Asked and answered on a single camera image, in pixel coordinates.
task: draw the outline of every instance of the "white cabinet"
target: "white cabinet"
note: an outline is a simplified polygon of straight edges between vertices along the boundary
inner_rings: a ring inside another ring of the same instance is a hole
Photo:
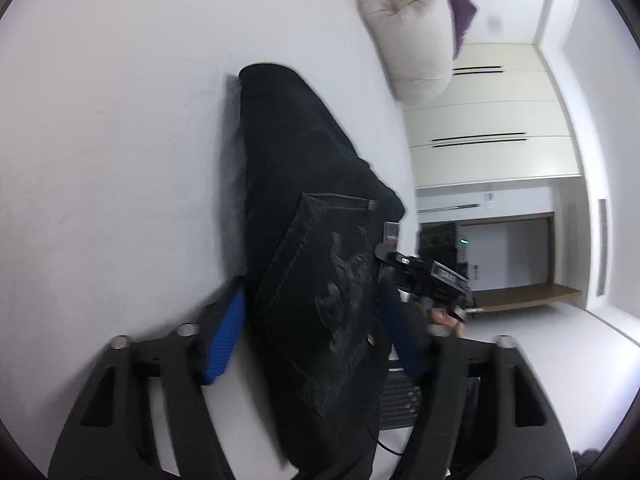
[[[580,175],[574,140],[531,45],[466,45],[449,87],[405,109],[416,187]]]

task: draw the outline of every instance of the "wooden shelf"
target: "wooden shelf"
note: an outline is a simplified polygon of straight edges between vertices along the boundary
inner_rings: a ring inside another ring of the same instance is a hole
[[[474,292],[476,309],[469,312],[497,312],[539,306],[553,301],[568,300],[581,294],[580,290],[557,283],[494,288]]]

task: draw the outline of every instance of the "beige cushion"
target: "beige cushion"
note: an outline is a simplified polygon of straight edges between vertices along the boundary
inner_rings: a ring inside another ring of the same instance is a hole
[[[448,0],[358,0],[396,98],[423,104],[447,87],[453,65]]]

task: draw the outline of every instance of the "folded black pants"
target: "folded black pants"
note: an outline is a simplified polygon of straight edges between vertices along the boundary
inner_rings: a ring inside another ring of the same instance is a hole
[[[278,439],[301,480],[365,480],[390,351],[373,248],[404,208],[295,72],[239,77],[247,317]]]

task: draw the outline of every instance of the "purple cloth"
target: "purple cloth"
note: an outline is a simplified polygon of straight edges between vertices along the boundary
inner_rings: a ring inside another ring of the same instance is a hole
[[[465,34],[471,26],[471,22],[478,12],[476,6],[471,0],[449,0],[451,9],[453,10],[453,27],[455,46],[453,51],[453,59],[458,57],[460,47],[465,39]]]

